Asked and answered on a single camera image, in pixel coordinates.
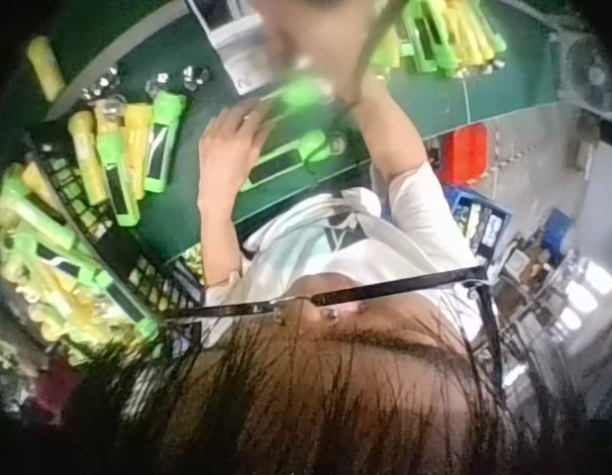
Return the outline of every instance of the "black wire rack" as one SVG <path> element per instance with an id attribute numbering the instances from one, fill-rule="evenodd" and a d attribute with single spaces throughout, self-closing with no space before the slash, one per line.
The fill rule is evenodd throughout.
<path id="1" fill-rule="evenodd" d="M 34 162 L 61 204 L 61 213 L 115 281 L 114 300 L 129 315 L 150 315 L 202 305 L 202 286 L 190 288 L 120 227 L 110 201 L 88 203 L 65 121 L 43 123 L 24 136 L 25 158 Z"/>

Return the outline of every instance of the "white shirt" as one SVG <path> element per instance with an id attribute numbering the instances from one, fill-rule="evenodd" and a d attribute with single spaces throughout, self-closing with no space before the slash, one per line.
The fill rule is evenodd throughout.
<path id="1" fill-rule="evenodd" d="M 245 242 L 255 253 L 243 276 L 207 289 L 206 305 L 258 302 L 283 295 L 304 275 L 343 274 L 363 285 L 476 265 L 429 163 L 395 178 L 389 186 L 391 223 L 366 188 L 306 199 L 267 223 Z M 460 285 L 418 291 L 471 340 L 481 319 Z M 233 323 L 207 319 L 211 346 Z"/>

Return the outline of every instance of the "red container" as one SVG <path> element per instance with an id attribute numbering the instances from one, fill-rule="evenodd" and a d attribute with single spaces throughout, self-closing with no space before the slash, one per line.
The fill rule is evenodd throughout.
<path id="1" fill-rule="evenodd" d="M 451 185 L 474 183 L 486 170 L 488 137 L 484 124 L 462 127 L 443 138 L 443 166 L 438 177 Z"/>

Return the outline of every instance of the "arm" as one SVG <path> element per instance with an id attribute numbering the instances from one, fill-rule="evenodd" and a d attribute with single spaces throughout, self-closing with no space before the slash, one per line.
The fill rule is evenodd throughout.
<path id="1" fill-rule="evenodd" d="M 394 225 L 422 247 L 436 271 L 474 265 L 416 127 L 375 78 L 362 89 L 353 114 L 389 186 Z"/>
<path id="2" fill-rule="evenodd" d="M 420 168 L 427 153 L 412 121 L 373 74 L 366 76 L 361 89 L 352 114 L 385 182 Z"/>
<path id="3" fill-rule="evenodd" d="M 198 210 L 205 283 L 229 280 L 241 270 L 236 228 L 231 221 L 236 197 L 255 166 L 271 124 L 264 105 L 247 101 L 223 110 L 207 126 L 199 144 Z"/>

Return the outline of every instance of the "person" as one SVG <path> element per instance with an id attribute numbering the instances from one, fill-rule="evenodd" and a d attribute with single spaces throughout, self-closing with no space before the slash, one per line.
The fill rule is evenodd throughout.
<path id="1" fill-rule="evenodd" d="M 555 404 L 529 373 L 534 417 L 493 387 L 470 343 L 481 313 L 462 285 L 316 305 L 322 293 L 359 295 L 475 261 L 412 122 L 370 73 L 353 81 L 370 3 L 255 5 L 277 54 L 311 55 L 351 105 L 373 189 L 305 200 L 250 237 L 255 256 L 244 259 L 231 213 L 272 124 L 255 101 L 221 112 L 199 145 L 208 309 L 272 301 L 270 318 L 205 319 L 175 357 L 160 340 L 132 357 L 109 349 L 84 369 L 55 427 L 18 436 L 0 418 L 4 454 L 18 454 L 11 463 L 22 473 L 567 474 L 585 460 L 597 466 L 562 371 Z M 381 200 L 391 221 L 381 218 Z"/>

